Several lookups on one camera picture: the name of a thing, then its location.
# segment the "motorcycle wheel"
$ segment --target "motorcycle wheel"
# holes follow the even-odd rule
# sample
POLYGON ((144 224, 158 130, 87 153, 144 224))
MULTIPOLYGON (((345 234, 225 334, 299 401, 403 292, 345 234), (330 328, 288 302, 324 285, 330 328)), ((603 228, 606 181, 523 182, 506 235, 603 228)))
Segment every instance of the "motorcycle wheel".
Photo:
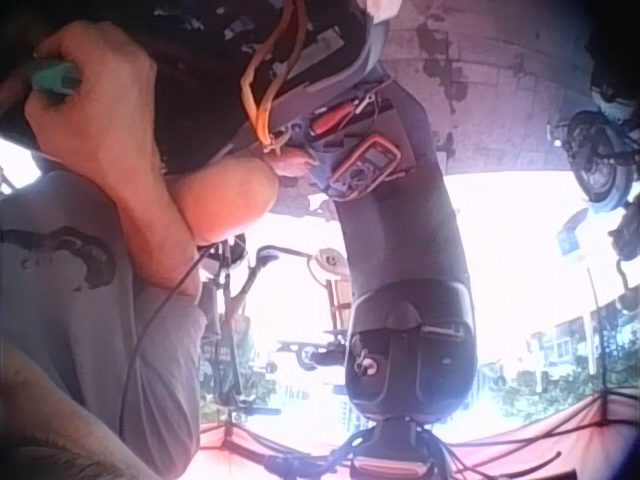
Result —
POLYGON ((315 347, 299 347, 296 351, 298 366, 305 372, 313 372, 318 369, 311 361, 311 355, 317 351, 315 347))
MULTIPOLYGON (((574 146, 580 145, 586 135, 593 135, 595 131, 594 141, 597 142, 595 148, 598 152, 602 155, 613 153, 616 147, 614 140, 607 134, 606 122, 606 118, 599 112, 578 112, 569 121, 567 139, 574 146)), ((581 166, 576 168, 575 163, 572 162, 571 170, 593 211, 611 212, 625 204, 635 180, 633 167, 606 164, 596 158, 589 159, 588 169, 581 166)))

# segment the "tire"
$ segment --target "tire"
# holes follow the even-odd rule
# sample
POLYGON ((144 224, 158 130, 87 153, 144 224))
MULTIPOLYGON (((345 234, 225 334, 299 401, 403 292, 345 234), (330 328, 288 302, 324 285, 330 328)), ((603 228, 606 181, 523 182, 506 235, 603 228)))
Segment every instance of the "tire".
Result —
MULTIPOLYGON (((567 139, 573 143, 576 142, 577 136, 580 135, 580 128, 595 128, 599 125, 606 128, 607 120, 599 112, 583 111, 576 113, 567 127, 567 139)), ((602 132, 602 146, 611 152, 616 151, 617 141, 606 135, 606 130, 602 132)), ((602 185, 594 186, 593 175, 585 172, 580 168, 574 168, 572 162, 572 172, 578 182, 578 185, 587 196, 591 208, 596 213, 611 212, 627 201, 627 197, 631 192, 631 186, 635 180, 634 167, 621 167, 617 165, 605 165, 596 162, 594 168, 597 168, 597 174, 604 178, 602 185)))
POLYGON ((318 369, 318 367, 311 362, 311 354, 316 351, 317 349, 315 347, 298 347, 298 350, 296 351, 296 360, 298 361, 298 366, 305 372, 314 372, 318 369))

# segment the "orange multimeter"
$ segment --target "orange multimeter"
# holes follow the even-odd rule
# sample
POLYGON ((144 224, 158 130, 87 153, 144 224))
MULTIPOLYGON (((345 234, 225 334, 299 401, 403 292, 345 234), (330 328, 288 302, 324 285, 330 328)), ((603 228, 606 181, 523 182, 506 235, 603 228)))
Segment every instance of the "orange multimeter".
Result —
POLYGON ((382 135, 370 135, 331 174, 328 196, 347 201, 371 192, 396 168, 401 157, 398 147, 382 135))

